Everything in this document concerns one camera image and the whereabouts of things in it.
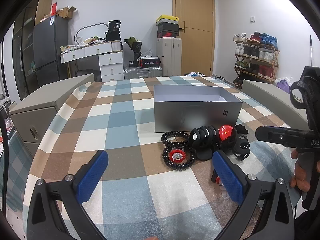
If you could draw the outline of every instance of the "white dresser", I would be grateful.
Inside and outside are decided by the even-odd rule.
[[[60,54],[61,63],[96,55],[102,82],[124,80],[123,51],[120,41],[110,41],[89,45]]]

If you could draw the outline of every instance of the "drawer handle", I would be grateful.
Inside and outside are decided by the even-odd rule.
[[[37,141],[38,140],[38,136],[37,136],[37,131],[35,128],[30,128],[30,132],[32,134],[32,136],[35,138],[35,140]]]

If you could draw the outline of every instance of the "finger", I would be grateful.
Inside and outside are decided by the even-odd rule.
[[[297,159],[298,158],[298,152],[297,150],[293,150],[292,153],[291,153],[291,158],[292,159]]]
[[[294,167],[294,174],[296,176],[296,179],[299,179],[301,181],[304,181],[306,179],[306,171],[300,167],[299,163],[296,162],[295,167]]]
[[[290,187],[294,188],[297,185],[296,178],[293,176],[290,180]]]
[[[296,178],[296,182],[297,182],[297,186],[298,186],[299,189],[301,189],[304,192],[309,191],[309,189],[310,189],[309,182],[307,182],[306,180],[301,181],[301,180],[299,180],[297,178]]]

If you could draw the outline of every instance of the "blue sneaker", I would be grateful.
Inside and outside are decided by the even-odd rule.
[[[277,40],[277,38],[272,37],[272,36],[270,36],[270,35],[268,35],[266,33],[263,33],[263,35],[260,36],[260,38],[261,38],[261,41],[260,41],[261,44],[274,46],[276,50],[278,49],[278,40]]]

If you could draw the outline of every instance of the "door frame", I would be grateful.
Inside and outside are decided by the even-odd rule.
[[[211,71],[210,74],[213,73],[213,59],[214,59],[214,46],[216,39],[216,6],[215,0],[212,0],[213,5],[213,27],[212,27],[212,56],[211,56]],[[176,0],[172,0],[172,16],[176,16]]]

